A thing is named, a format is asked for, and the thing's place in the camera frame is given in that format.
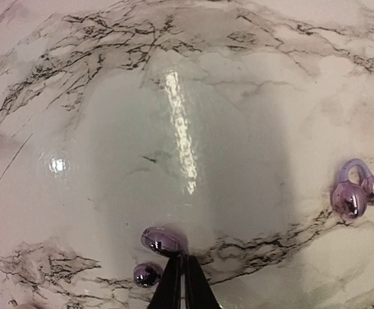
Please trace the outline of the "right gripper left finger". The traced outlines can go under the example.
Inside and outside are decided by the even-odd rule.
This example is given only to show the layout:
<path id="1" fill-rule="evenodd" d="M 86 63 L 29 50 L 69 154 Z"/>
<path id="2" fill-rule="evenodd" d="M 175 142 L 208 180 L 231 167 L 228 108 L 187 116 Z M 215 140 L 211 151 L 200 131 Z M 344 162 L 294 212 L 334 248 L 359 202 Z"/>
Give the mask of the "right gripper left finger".
<path id="1" fill-rule="evenodd" d="M 168 260 L 162 278 L 156 287 L 148 309 L 180 309 L 181 278 L 183 273 L 182 257 Z"/>

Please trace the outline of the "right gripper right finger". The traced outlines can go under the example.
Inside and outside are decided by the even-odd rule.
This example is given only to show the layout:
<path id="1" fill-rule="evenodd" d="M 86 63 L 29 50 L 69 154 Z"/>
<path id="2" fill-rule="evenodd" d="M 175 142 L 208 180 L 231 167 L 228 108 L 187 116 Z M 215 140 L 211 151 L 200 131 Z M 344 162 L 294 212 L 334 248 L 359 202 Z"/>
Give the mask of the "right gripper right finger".
<path id="1" fill-rule="evenodd" d="M 184 270 L 186 308 L 221 309 L 196 256 L 186 255 Z"/>

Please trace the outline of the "purple clip earbud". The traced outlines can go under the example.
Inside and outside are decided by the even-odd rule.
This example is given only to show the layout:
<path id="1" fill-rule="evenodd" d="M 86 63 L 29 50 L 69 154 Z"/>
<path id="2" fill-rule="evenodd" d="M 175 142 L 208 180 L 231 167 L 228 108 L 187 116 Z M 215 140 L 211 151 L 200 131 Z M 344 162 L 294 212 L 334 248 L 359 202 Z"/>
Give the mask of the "purple clip earbud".
<path id="1" fill-rule="evenodd" d="M 165 258 L 185 256 L 189 253 L 188 240 L 182 234 L 168 227 L 148 227 L 141 234 L 142 245 Z M 155 262 L 138 264 L 133 270 L 137 286 L 150 288 L 162 278 L 164 269 Z"/>
<path id="2" fill-rule="evenodd" d="M 359 183 L 350 180 L 354 167 L 359 170 Z M 374 206 L 374 174 L 363 160 L 353 158 L 341 167 L 330 201 L 333 211 L 345 220 L 357 219 Z"/>

